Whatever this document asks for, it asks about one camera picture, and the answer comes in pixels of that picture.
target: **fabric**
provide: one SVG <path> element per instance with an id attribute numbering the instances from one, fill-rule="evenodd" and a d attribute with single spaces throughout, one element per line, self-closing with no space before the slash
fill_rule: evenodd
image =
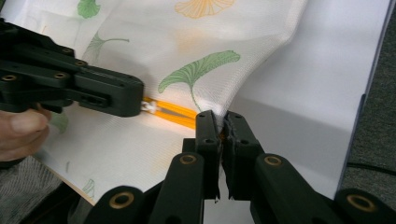
<path id="1" fill-rule="evenodd" d="M 19 0 L 4 16 L 91 65 L 139 77 L 145 96 L 221 126 L 247 76 L 286 44 L 306 0 Z M 70 106 L 36 157 L 91 203 L 118 185 L 143 191 L 163 180 L 194 130 L 150 113 L 117 118 Z"/>
<path id="2" fill-rule="evenodd" d="M 32 157 L 0 171 L 0 223 L 21 223 L 62 181 Z"/>

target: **ginkgo leaf print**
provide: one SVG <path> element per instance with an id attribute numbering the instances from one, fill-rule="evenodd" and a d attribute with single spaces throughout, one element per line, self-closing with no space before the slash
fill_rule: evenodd
<path id="1" fill-rule="evenodd" d="M 88 180 L 88 183 L 84 186 L 82 191 L 93 199 L 95 197 L 95 181 L 92 179 Z"/>
<path id="2" fill-rule="evenodd" d="M 226 63 L 238 62 L 240 57 L 241 56 L 239 54 L 235 53 L 232 50 L 209 54 L 198 61 L 183 66 L 182 68 L 173 72 L 171 75 L 164 78 L 158 86 L 158 92 L 163 93 L 163 91 L 173 83 L 185 82 L 190 87 L 192 100 L 201 111 L 201 108 L 200 106 L 198 106 L 192 90 L 195 82 L 200 77 L 219 66 L 222 66 Z"/>
<path id="3" fill-rule="evenodd" d="M 175 11 L 186 17 L 198 19 L 212 16 L 233 5 L 234 0 L 190 0 L 175 5 Z"/>
<path id="4" fill-rule="evenodd" d="M 78 15 L 88 19 L 98 14 L 100 5 L 96 5 L 95 0 L 80 0 L 77 9 Z"/>
<path id="5" fill-rule="evenodd" d="M 96 64 L 98 62 L 98 58 L 99 58 L 99 54 L 100 54 L 100 50 L 101 50 L 102 46 L 108 41 L 129 42 L 129 39 L 111 38 L 111 39 L 103 40 L 99 37 L 99 34 L 96 32 L 90 45 L 87 47 L 84 54 L 82 55 L 82 60 L 84 60 L 90 64 Z"/>
<path id="6" fill-rule="evenodd" d="M 50 115 L 49 123 L 58 128 L 59 133 L 64 133 L 67 129 L 67 125 L 69 124 L 69 118 L 66 114 L 64 112 L 61 114 L 51 112 Z"/>

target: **gray carpet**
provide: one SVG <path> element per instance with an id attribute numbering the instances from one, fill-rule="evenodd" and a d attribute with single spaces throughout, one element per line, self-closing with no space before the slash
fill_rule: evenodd
<path id="1" fill-rule="evenodd" d="M 390 19 L 348 162 L 396 171 L 396 15 Z M 396 210 L 396 176 L 346 168 L 342 188 L 365 190 Z"/>

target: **orange ginkgo leaf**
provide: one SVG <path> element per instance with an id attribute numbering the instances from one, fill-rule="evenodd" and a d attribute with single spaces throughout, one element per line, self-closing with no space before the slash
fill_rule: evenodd
<path id="1" fill-rule="evenodd" d="M 186 17 L 198 19 L 215 15 L 224 8 L 232 6 L 233 2 L 234 0 L 190 0 L 177 3 L 175 10 Z"/>

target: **human hand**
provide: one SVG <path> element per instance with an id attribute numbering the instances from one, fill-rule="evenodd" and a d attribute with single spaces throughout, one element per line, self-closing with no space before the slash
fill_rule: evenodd
<path id="1" fill-rule="evenodd" d="M 37 152 L 49 134 L 50 112 L 38 107 L 23 113 L 0 111 L 0 161 L 14 161 Z"/>

